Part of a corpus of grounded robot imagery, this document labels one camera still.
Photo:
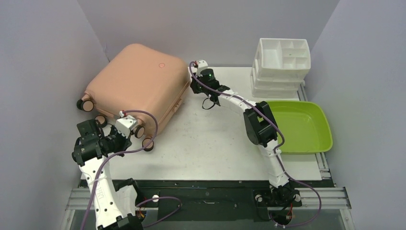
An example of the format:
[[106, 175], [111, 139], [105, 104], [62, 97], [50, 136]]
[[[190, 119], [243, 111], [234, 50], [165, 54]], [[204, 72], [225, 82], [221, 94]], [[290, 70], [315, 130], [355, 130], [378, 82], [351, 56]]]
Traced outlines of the pink hard-shell suitcase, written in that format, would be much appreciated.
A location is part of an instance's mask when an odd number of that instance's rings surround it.
[[160, 134], [181, 106], [191, 80], [187, 64], [141, 44], [126, 46], [88, 84], [77, 108], [118, 118], [125, 111], [138, 120], [139, 137]]

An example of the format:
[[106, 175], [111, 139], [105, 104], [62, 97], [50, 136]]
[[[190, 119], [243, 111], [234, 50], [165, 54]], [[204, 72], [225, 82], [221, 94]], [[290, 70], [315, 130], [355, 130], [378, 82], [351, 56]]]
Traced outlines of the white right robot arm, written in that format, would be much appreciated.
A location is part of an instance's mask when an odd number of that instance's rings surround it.
[[300, 193], [286, 175], [278, 147], [278, 127], [267, 102], [243, 98], [229, 87], [221, 85], [213, 69], [192, 72], [191, 89], [194, 94], [205, 94], [215, 105], [241, 115], [250, 142], [258, 147], [267, 169], [270, 184], [269, 201], [273, 206], [301, 206]]

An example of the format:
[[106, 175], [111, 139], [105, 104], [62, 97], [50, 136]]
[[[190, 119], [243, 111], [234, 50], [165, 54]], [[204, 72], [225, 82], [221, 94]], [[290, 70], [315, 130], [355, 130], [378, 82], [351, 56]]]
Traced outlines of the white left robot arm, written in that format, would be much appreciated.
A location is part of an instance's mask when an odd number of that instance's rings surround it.
[[131, 146], [128, 137], [111, 127], [109, 135], [104, 135], [100, 123], [95, 119], [77, 124], [80, 137], [72, 152], [74, 162], [79, 166], [90, 190], [91, 207], [95, 210], [97, 230], [141, 230], [141, 221], [131, 207], [123, 205], [119, 199], [110, 174], [108, 157], [125, 151]]

